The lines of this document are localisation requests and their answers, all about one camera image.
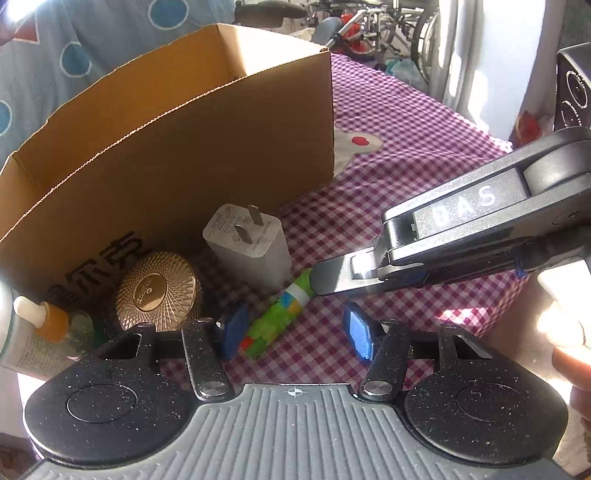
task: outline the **green cylindrical object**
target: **green cylindrical object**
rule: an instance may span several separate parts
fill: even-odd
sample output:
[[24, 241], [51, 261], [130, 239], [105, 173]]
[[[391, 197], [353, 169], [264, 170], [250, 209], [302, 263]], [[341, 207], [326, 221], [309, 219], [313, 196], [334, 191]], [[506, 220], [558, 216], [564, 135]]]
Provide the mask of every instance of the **green cylindrical object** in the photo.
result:
[[256, 358], [293, 322], [315, 295], [310, 287], [310, 269], [307, 268], [263, 316], [255, 320], [240, 345], [241, 350], [250, 358]]

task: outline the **finger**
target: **finger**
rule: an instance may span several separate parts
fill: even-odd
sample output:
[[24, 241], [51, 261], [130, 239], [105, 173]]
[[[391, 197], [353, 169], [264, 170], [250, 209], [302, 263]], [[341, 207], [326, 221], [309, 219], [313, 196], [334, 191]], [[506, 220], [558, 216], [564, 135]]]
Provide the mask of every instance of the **finger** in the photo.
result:
[[553, 325], [546, 338], [552, 345], [565, 348], [576, 347], [585, 343], [583, 326], [576, 320], [565, 317], [559, 325]]
[[589, 348], [585, 346], [554, 348], [552, 365], [575, 387], [583, 391], [591, 391], [591, 350]]
[[573, 387], [570, 392], [570, 406], [586, 420], [591, 420], [591, 393]]
[[538, 330], [545, 332], [548, 341], [556, 346], [573, 347], [585, 342], [583, 326], [556, 302], [540, 315]]

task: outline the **white power adapter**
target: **white power adapter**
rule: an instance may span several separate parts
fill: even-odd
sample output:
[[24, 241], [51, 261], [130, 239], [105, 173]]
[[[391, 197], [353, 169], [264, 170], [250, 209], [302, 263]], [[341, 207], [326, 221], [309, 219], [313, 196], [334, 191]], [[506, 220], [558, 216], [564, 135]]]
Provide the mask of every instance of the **white power adapter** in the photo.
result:
[[227, 203], [217, 209], [203, 230], [203, 238], [225, 269], [251, 287], [277, 292], [291, 274], [291, 257], [281, 221]]

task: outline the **checkered tablecloth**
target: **checkered tablecloth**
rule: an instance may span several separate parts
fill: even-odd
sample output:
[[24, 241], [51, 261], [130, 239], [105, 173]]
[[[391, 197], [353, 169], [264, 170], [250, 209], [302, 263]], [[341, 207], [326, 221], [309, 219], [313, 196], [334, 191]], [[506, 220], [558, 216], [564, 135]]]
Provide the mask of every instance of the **checkered tablecloth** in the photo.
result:
[[[509, 144], [478, 130], [460, 115], [402, 82], [343, 56], [332, 60], [335, 124], [375, 134], [384, 145], [357, 156], [328, 186], [286, 206], [281, 214], [293, 259], [293, 276], [325, 258], [367, 247], [381, 231], [387, 208], [498, 158]], [[242, 299], [251, 318], [273, 299], [225, 276], [209, 251], [194, 259], [197, 275], [221, 305]], [[476, 335], [489, 329], [520, 292], [524, 281], [503, 273], [454, 285], [407, 288], [358, 298], [375, 319], [398, 319], [413, 329], [443, 322]], [[344, 296], [316, 297], [302, 315], [256, 361], [239, 354], [225, 369], [243, 382], [357, 385], [367, 364], [356, 358], [342, 330]], [[163, 372], [185, 387], [180, 361]], [[426, 361], [409, 362], [405, 386], [432, 373]]]

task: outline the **metal screw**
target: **metal screw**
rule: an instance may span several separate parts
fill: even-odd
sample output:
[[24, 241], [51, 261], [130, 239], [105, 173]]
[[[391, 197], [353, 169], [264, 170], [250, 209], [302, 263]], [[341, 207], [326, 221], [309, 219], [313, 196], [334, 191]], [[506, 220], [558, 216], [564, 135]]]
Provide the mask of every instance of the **metal screw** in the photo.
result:
[[363, 392], [370, 397], [385, 397], [392, 393], [393, 387], [382, 380], [372, 380], [363, 385]]
[[211, 381], [199, 385], [199, 391], [206, 400], [212, 400], [221, 397], [228, 391], [228, 386], [224, 382]]

